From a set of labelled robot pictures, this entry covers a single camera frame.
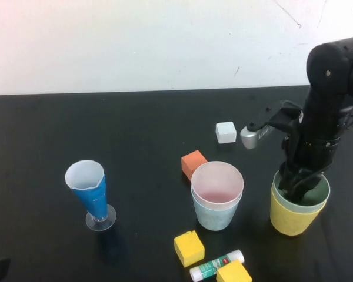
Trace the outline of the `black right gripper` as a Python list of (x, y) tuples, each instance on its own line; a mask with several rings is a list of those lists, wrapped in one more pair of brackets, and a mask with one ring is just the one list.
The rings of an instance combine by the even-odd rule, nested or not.
[(304, 135), (296, 129), (282, 129), (286, 133), (282, 149), (286, 160), (279, 170), (278, 189), (290, 202), (298, 202), (299, 188), (302, 204), (315, 204), (320, 198), (322, 174), (333, 161), (340, 141), (340, 130), (319, 129)]

